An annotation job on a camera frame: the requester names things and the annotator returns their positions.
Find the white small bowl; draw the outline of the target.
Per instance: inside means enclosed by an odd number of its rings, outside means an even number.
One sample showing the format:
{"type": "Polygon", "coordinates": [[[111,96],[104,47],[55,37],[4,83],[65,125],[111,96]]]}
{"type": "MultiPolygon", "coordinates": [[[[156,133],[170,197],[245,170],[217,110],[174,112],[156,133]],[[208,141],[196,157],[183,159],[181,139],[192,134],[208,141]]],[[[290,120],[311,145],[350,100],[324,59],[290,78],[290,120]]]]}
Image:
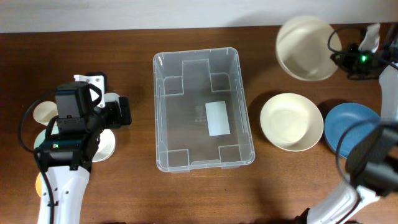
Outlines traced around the white small bowl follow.
{"type": "Polygon", "coordinates": [[[112,130],[105,129],[99,136],[98,150],[93,157],[93,162],[101,162],[109,159],[116,147],[116,137],[112,130]]]}

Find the white plastic cup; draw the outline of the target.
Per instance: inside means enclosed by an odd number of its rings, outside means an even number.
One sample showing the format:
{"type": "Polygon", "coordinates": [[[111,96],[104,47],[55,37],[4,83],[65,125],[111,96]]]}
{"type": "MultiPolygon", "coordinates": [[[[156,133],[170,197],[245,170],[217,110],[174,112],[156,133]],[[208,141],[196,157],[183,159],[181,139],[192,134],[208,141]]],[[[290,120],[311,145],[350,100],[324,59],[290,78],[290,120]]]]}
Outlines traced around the white plastic cup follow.
{"type": "Polygon", "coordinates": [[[44,126],[47,126],[56,115],[58,115],[57,105],[52,101],[44,101],[38,104],[33,112],[34,120],[44,126]]]}

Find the yellow small bowl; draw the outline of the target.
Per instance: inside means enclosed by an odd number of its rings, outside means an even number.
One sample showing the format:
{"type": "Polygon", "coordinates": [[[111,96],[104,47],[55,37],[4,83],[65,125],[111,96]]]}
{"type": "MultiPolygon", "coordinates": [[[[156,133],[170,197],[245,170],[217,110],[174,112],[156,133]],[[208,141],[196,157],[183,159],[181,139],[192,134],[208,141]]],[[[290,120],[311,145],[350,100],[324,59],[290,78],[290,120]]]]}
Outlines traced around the yellow small bowl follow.
{"type": "Polygon", "coordinates": [[[42,184],[41,184],[41,178],[40,177],[41,177],[41,174],[38,174],[37,178],[35,180],[35,190],[36,190],[37,195],[39,197],[41,197],[41,195],[42,195],[42,184]]]}

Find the large cream bowl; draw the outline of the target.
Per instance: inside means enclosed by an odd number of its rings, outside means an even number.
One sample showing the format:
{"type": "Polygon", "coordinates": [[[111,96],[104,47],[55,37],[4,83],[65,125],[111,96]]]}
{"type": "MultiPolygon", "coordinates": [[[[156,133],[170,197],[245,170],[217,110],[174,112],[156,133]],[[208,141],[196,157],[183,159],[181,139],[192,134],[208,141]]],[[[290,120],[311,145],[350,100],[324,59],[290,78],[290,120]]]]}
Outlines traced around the large cream bowl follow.
{"type": "Polygon", "coordinates": [[[334,29],[315,16],[297,16],[288,20],[278,31],[275,52],[280,66],[290,76],[303,81],[330,78],[338,69],[331,60],[327,44],[341,50],[334,29]]]}

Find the blue plate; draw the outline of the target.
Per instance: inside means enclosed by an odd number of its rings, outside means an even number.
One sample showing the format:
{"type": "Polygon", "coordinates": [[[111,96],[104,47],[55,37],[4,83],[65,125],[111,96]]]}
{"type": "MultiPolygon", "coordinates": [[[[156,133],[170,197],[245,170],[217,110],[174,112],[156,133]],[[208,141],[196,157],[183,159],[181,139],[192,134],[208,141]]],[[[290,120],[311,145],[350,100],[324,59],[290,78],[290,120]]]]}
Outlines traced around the blue plate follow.
{"type": "Polygon", "coordinates": [[[345,136],[341,147],[340,156],[347,158],[351,150],[362,141],[377,124],[369,120],[380,120],[380,116],[372,109],[358,103],[343,103],[334,107],[326,116],[324,125],[324,135],[326,143],[333,152],[343,133],[359,123],[358,126],[351,129],[345,136]]]}

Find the grey plastic cup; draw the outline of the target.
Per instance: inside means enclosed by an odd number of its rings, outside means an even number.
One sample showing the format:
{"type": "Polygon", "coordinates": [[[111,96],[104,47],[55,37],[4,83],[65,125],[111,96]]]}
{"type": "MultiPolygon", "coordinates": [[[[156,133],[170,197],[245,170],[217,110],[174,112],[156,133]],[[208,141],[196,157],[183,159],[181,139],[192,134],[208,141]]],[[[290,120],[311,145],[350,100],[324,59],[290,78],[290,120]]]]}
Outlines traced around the grey plastic cup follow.
{"type": "Polygon", "coordinates": [[[117,101],[119,103],[119,95],[117,93],[106,93],[104,95],[104,102],[108,103],[108,102],[114,102],[117,101]]]}

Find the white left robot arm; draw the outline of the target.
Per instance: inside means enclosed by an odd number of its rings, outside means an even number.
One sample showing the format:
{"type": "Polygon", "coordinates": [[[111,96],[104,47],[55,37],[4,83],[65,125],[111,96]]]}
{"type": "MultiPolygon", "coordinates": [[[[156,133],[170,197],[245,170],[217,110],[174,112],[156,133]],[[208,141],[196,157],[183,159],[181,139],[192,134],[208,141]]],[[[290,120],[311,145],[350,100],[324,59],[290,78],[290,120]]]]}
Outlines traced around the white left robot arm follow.
{"type": "Polygon", "coordinates": [[[114,154],[113,130],[131,124],[128,98],[107,93],[105,99],[103,108],[66,126],[58,116],[49,121],[43,142],[34,150],[42,184],[39,223],[79,223],[93,163],[114,154]]]}

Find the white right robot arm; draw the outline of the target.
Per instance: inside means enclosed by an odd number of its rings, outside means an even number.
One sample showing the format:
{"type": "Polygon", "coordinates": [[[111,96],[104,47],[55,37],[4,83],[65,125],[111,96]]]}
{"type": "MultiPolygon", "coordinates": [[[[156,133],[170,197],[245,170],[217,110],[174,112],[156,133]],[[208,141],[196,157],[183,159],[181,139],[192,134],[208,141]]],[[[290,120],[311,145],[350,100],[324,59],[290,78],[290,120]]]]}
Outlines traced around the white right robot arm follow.
{"type": "Polygon", "coordinates": [[[347,50],[332,50],[331,60],[350,80],[379,81],[382,90],[380,119],[370,119],[374,129],[357,143],[338,168],[342,183],[321,203],[307,208],[294,223],[348,223],[365,206],[397,191],[397,24],[379,43],[379,32],[360,29],[362,41],[347,50]]]}

